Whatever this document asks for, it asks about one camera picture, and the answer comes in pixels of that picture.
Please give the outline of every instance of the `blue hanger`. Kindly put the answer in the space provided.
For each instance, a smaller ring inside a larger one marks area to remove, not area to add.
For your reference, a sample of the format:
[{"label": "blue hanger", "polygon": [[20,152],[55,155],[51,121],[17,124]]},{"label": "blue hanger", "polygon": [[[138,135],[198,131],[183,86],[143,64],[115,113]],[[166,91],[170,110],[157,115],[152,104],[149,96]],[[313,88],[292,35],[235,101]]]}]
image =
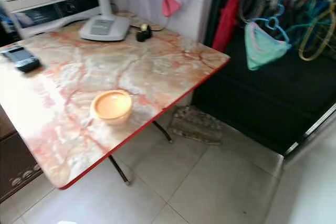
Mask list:
[{"label": "blue hanger", "polygon": [[[278,29],[278,30],[282,33],[283,37],[285,38],[285,41],[286,41],[287,43],[289,43],[289,38],[288,38],[286,32],[280,27],[280,25],[279,25],[279,20],[278,20],[278,18],[277,18],[277,17],[281,16],[281,15],[284,13],[285,8],[284,8],[284,6],[281,5],[281,4],[278,4],[278,6],[279,6],[280,10],[279,10],[279,12],[278,12],[277,14],[275,14],[274,16],[269,17],[269,18],[254,18],[254,19],[251,19],[250,22],[257,21],[257,20],[265,21],[265,25],[266,25],[267,28],[269,28],[269,29],[271,29],[271,30],[276,30],[276,29]],[[269,23],[270,23],[271,21],[274,21],[274,25],[273,25],[273,26],[270,26],[270,25],[269,25]]]}]

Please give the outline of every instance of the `tiled floor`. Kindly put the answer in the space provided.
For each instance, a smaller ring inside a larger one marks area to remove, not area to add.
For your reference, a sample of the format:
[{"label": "tiled floor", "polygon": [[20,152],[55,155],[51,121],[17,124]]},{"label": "tiled floor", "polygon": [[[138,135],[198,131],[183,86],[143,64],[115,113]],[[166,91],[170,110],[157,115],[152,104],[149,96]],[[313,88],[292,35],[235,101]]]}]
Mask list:
[{"label": "tiled floor", "polygon": [[[159,119],[167,126],[171,113]],[[227,127],[223,145],[150,125],[65,191],[44,175],[0,205],[1,224],[260,224],[278,184],[282,157]]]}]

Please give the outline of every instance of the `orange bowl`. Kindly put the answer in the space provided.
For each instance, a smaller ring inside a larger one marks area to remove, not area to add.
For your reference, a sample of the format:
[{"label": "orange bowl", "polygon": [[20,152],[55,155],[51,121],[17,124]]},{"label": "orange bowl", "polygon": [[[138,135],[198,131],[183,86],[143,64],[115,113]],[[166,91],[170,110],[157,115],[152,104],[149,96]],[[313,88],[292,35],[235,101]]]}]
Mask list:
[{"label": "orange bowl", "polygon": [[94,117],[109,124],[125,122],[132,109],[132,98],[123,90],[110,90],[98,95],[91,103]]}]

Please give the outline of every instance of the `red cloth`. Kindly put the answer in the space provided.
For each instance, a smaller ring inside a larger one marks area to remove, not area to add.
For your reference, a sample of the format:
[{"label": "red cloth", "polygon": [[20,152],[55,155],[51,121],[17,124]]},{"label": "red cloth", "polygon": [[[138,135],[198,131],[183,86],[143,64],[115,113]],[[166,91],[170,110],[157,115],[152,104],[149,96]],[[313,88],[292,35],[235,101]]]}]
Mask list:
[{"label": "red cloth", "polygon": [[237,25],[236,16],[238,13],[239,0],[228,0],[226,6],[222,8],[221,19],[217,27],[215,39],[212,47],[223,52],[231,40],[232,32]]},{"label": "red cloth", "polygon": [[176,0],[163,0],[162,13],[166,17],[170,17],[174,12],[179,10],[181,5]]}]

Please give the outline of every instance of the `metal table leg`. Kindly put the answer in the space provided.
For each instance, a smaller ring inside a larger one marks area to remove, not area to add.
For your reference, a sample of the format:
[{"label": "metal table leg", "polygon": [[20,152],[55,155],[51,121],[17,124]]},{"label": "metal table leg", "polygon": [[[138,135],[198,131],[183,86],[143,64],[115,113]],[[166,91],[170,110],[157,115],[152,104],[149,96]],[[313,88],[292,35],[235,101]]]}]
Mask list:
[{"label": "metal table leg", "polygon": [[165,137],[167,138],[168,142],[172,144],[173,140],[169,136],[168,132],[161,125],[159,125],[157,121],[153,121],[153,124],[165,135]]},{"label": "metal table leg", "polygon": [[112,155],[109,156],[109,160],[112,162],[112,164],[114,165],[114,167],[117,169],[119,175],[121,176],[121,178],[125,182],[125,184],[129,186],[131,184],[131,182],[127,179],[127,177],[125,176],[124,172],[119,167],[118,163],[114,160],[114,158],[112,157]]}]

